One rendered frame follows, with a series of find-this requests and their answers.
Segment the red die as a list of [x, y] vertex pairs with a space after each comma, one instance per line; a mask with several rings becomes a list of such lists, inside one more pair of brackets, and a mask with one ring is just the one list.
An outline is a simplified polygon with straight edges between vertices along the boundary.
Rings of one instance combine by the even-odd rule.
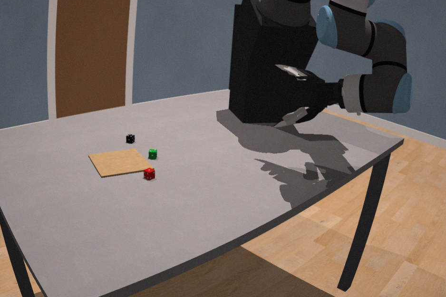
[[148, 168], [144, 170], [144, 178], [151, 180], [155, 178], [155, 170]]

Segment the green die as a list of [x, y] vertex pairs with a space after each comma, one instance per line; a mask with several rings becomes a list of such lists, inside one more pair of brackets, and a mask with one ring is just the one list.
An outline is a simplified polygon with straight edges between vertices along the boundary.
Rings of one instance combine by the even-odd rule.
[[149, 150], [149, 159], [156, 159], [157, 158], [157, 150], [156, 149], [150, 149]]

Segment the tan mat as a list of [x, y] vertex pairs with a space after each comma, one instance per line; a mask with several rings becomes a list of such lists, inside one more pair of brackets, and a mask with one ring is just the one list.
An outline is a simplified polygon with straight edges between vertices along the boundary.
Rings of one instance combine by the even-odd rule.
[[143, 172], [154, 167], [136, 150], [127, 149], [88, 155], [101, 178]]

